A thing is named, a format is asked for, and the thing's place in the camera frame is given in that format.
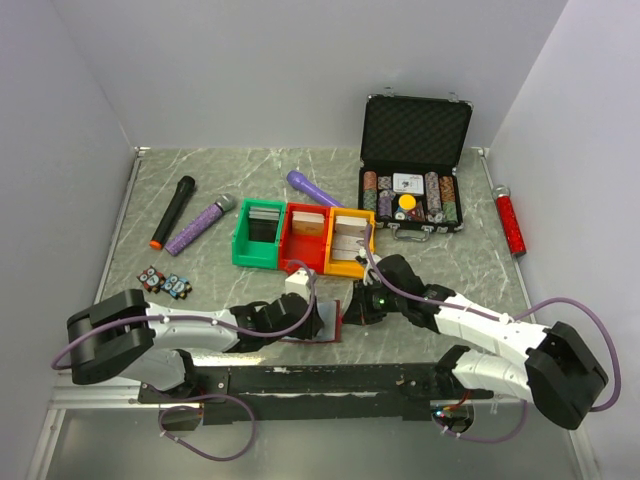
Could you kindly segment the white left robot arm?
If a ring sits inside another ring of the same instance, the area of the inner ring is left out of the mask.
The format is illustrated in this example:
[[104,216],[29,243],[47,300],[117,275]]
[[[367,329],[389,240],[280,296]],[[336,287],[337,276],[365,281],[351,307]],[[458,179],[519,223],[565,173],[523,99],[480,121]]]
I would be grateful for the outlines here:
[[191,353],[252,353],[281,339],[327,339],[334,320],[315,298],[287,293],[267,301],[211,312],[171,309],[129,289],[96,303],[67,321],[68,345],[52,362],[77,385],[114,377],[147,383],[183,402],[197,389]]

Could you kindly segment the red leather card holder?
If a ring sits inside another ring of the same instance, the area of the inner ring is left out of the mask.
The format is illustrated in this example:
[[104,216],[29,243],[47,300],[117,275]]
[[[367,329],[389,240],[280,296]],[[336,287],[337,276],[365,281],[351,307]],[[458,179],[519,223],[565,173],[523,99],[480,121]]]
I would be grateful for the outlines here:
[[321,327],[310,338],[297,338],[285,336],[281,339],[287,343],[302,344],[326,344],[340,341],[341,331],[341,302],[331,300],[318,303],[316,306],[317,317],[321,320]]

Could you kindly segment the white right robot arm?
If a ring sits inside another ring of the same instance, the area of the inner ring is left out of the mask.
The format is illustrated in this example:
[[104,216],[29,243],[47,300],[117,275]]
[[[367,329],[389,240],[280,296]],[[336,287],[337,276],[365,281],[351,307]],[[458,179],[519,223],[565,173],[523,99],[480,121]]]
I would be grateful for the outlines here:
[[371,325],[390,313],[458,339],[439,360],[438,390],[457,398],[486,390],[533,404],[555,425],[575,430],[596,409],[608,376],[572,326],[522,322],[438,284],[426,284],[398,254],[360,251],[362,279],[353,285],[349,324]]

